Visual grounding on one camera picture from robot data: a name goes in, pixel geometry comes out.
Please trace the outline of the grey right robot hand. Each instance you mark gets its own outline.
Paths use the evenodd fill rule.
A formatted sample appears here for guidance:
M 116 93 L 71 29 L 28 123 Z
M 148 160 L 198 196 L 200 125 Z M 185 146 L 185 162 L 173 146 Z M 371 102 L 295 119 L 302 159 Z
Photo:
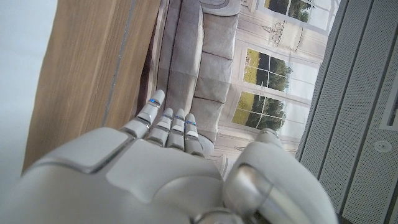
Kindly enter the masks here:
M 46 154 L 1 204 L 2 223 L 337 223 L 319 181 L 265 128 L 226 177 L 206 160 L 195 117 L 157 90 L 121 129 Z

